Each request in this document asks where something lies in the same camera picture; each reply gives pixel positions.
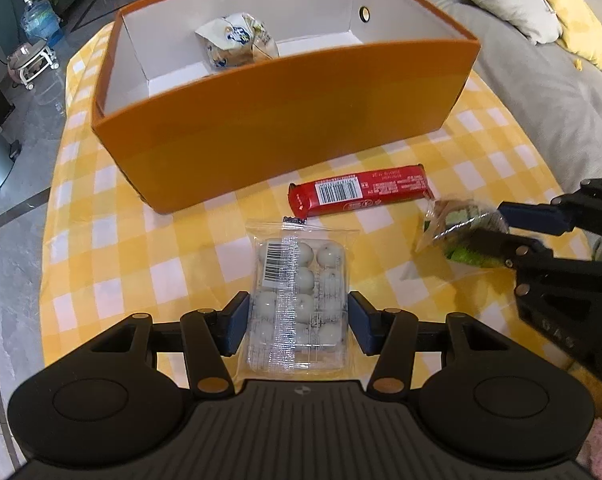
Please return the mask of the clear nut snack bag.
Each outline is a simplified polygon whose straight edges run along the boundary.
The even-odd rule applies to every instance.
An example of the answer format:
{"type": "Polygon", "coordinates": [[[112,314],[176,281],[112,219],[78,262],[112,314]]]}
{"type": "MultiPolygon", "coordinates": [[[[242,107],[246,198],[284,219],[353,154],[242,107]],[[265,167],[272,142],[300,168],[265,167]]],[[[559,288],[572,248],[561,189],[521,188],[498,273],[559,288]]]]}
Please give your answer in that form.
{"type": "Polygon", "coordinates": [[[502,266],[496,257],[487,255],[484,249],[470,247],[470,235],[476,229],[509,233],[509,226],[502,214],[490,205],[473,198],[430,200],[416,252],[435,247],[442,250],[447,260],[456,263],[477,268],[502,266]]]}

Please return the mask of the clear tray white balls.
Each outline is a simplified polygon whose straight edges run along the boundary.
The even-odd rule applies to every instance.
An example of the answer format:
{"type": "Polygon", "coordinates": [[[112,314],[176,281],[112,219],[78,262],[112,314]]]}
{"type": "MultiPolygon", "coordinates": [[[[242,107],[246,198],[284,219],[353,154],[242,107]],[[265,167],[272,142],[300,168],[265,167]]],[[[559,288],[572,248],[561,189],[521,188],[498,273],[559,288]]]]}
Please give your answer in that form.
{"type": "Polygon", "coordinates": [[[357,232],[285,218],[246,228],[254,278],[241,371],[337,378],[348,367],[348,271],[357,232]]]}

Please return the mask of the red barcode snack bar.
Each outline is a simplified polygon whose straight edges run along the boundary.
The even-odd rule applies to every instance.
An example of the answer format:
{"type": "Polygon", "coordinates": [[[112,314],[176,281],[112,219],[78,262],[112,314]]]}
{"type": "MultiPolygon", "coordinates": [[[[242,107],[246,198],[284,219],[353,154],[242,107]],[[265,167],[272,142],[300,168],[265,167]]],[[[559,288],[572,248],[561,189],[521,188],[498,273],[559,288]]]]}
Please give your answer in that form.
{"type": "Polygon", "coordinates": [[[291,183],[288,203],[296,218],[340,214],[410,200],[430,200],[422,165],[378,169],[330,177],[302,184],[291,183]]]}

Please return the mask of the white printed snack bag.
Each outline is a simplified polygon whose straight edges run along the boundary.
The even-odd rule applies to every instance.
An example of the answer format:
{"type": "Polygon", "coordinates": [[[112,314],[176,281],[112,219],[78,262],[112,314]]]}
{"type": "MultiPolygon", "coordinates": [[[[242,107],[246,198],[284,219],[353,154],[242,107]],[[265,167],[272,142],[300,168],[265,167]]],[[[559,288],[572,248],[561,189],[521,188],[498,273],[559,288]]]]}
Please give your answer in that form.
{"type": "Polygon", "coordinates": [[[226,70],[278,58],[276,41],[265,25],[249,13],[214,18],[196,29],[208,61],[226,70]]]}

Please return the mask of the grey sofa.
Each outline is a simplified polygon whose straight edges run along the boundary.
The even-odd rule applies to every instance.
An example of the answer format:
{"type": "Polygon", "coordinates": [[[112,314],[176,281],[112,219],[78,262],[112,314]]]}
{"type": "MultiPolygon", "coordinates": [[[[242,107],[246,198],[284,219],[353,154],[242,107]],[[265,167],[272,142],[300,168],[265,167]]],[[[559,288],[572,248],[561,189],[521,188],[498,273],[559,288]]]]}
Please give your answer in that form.
{"type": "Polygon", "coordinates": [[[474,70],[499,97],[566,192],[602,178],[602,72],[556,44],[534,46],[470,0],[428,0],[479,38],[474,70]]]}

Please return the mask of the yellow checkered tablecloth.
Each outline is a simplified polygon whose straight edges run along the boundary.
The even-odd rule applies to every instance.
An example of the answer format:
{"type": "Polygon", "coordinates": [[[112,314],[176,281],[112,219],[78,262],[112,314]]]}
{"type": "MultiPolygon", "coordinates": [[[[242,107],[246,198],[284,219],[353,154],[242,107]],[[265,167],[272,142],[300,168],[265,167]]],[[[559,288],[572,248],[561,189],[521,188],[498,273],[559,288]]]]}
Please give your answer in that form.
{"type": "MultiPolygon", "coordinates": [[[[195,308],[220,308],[252,284],[246,226],[277,221],[287,189],[358,170],[420,164],[439,196],[545,203],[560,186],[498,97],[471,75],[441,129],[324,162],[161,216],[144,204],[90,128],[90,108],[110,37],[103,28],[71,58],[66,126],[54,167],[43,241],[40,327],[54,362],[121,318],[147,312],[176,321],[195,308]]],[[[379,308],[426,321],[464,311],[560,367],[570,359],[522,323],[514,277],[416,247],[425,202],[398,203],[324,219],[348,239],[348,281],[379,308]]]]}

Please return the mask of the yellow cushion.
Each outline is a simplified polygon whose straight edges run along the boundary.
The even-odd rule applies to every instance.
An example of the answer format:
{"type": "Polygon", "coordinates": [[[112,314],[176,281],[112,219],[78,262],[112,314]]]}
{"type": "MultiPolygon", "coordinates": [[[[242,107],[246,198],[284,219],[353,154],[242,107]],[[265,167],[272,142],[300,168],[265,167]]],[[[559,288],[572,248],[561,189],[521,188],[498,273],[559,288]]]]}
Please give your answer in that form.
{"type": "Polygon", "coordinates": [[[602,70],[602,25],[584,0],[546,0],[562,27],[559,44],[602,70]]]}

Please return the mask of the orange cardboard box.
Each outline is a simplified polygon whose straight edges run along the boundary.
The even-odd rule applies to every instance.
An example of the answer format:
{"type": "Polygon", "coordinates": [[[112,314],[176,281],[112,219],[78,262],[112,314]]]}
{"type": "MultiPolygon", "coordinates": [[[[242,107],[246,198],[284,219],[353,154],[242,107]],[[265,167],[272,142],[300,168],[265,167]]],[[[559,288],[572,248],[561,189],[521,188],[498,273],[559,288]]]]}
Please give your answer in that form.
{"type": "Polygon", "coordinates": [[[427,0],[138,0],[114,21],[92,130],[171,214],[440,128],[479,50],[427,0]],[[216,68],[196,31],[241,12],[279,54],[216,68]]]}

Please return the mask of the white rolling stool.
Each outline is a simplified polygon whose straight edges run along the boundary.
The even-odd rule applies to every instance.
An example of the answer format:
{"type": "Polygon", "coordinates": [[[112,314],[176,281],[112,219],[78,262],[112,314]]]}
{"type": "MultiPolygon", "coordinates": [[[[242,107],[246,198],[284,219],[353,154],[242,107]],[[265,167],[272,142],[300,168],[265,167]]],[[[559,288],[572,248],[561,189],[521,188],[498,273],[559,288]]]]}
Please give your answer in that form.
{"type": "Polygon", "coordinates": [[[22,84],[26,90],[34,88],[34,80],[47,68],[58,70],[56,52],[48,46],[45,39],[30,44],[21,44],[7,58],[8,74],[16,84],[22,84]]]}

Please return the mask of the blue water jug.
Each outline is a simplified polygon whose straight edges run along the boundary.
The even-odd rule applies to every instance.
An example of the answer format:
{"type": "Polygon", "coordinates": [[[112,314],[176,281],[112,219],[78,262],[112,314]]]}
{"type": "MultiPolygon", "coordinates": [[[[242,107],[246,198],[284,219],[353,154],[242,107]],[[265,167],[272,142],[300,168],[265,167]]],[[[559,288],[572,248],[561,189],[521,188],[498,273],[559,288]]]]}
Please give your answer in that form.
{"type": "Polygon", "coordinates": [[[44,40],[54,47],[63,38],[60,18],[47,0],[23,0],[24,10],[20,24],[30,44],[44,40]]]}

